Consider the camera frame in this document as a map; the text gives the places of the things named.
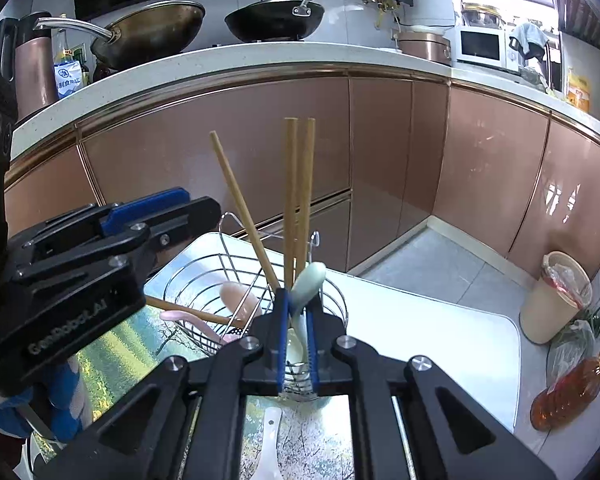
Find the yellow bag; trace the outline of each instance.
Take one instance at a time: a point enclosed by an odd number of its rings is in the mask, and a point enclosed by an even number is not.
[[[568,101],[580,110],[589,113],[589,80],[574,74],[569,69],[569,78],[567,84]]]

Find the trash can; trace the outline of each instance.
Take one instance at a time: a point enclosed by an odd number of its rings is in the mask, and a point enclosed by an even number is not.
[[[568,254],[553,251],[544,258],[548,258],[550,266],[561,264],[571,268],[579,290],[590,285],[587,273]],[[583,308],[587,308],[591,302],[591,294],[587,296]],[[520,328],[530,341],[544,344],[560,332],[578,311],[578,304],[572,298],[549,285],[541,276],[520,310]]]

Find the microwave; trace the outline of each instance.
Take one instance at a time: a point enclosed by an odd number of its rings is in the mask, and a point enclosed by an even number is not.
[[[509,46],[510,30],[499,28],[470,27],[456,25],[454,27],[454,48],[452,59],[478,65],[520,72],[522,56]]]

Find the microwave door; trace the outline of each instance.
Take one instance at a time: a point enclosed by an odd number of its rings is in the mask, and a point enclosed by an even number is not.
[[[502,68],[506,46],[500,31],[460,30],[458,60]]]

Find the chopstick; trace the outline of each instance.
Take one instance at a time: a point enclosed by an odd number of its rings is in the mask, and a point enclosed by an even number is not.
[[[211,137],[211,143],[213,144],[214,151],[216,152],[216,157],[218,158],[218,162],[220,163],[220,167],[222,168],[222,174],[224,174],[224,180],[226,181],[229,190],[231,191],[232,196],[234,197],[235,206],[238,208],[238,214],[244,223],[244,228],[247,231],[247,235],[249,237],[249,241],[253,246],[253,250],[258,257],[258,261],[262,266],[262,270],[264,271],[264,275],[267,279],[267,283],[271,287],[271,290],[275,293],[276,290],[280,288],[280,282],[278,281],[278,277],[273,270],[273,266],[269,261],[269,257],[264,250],[264,245],[262,244],[262,240],[260,240],[260,235],[258,234],[258,230],[256,229],[256,225],[253,223],[253,219],[249,213],[249,209],[247,208],[247,204],[244,201],[244,197],[240,192],[240,187],[238,186],[238,182],[235,179],[234,172],[231,170],[231,166],[229,165],[229,161],[227,160],[224,150],[222,149],[222,144],[220,144],[220,139],[218,139],[218,134],[215,131],[209,133]]]
[[[285,288],[294,284],[294,248],[296,246],[296,173],[298,172],[298,118],[287,117],[286,122],[286,187],[285,212],[283,217]]]
[[[296,247],[296,276],[304,270],[307,255],[307,239],[309,237],[309,215],[311,205],[311,190],[314,178],[314,146],[315,146],[315,119],[309,118],[306,122],[306,137],[300,153],[300,218],[298,220]]]
[[[218,316],[217,314],[211,314],[209,312],[203,312],[202,310],[196,310],[195,308],[187,308],[186,306],[176,305],[169,301],[161,300],[160,298],[154,298],[153,296],[146,296],[146,304],[161,310],[180,310],[182,312],[189,312],[198,316],[202,321],[209,323],[218,323],[221,325],[235,326],[236,328],[244,328],[246,324],[245,319],[234,319],[232,323],[229,323],[231,318],[225,316]]]

